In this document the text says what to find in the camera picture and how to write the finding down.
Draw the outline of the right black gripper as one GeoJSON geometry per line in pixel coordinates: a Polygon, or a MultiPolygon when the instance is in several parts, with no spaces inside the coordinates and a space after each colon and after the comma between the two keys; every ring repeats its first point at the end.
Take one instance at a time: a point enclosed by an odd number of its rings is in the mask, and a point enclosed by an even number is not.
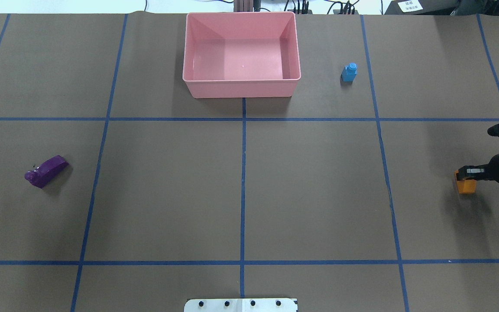
{"type": "Polygon", "coordinates": [[[488,180],[499,183],[499,154],[493,156],[487,165],[459,168],[457,180],[488,180]]]}

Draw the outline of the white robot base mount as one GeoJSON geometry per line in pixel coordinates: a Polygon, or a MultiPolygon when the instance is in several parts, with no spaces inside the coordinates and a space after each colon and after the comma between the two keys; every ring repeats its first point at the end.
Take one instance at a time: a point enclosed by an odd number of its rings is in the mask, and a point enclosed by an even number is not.
{"type": "Polygon", "coordinates": [[[298,312],[297,299],[291,298],[232,298],[190,299],[184,312],[298,312]]]}

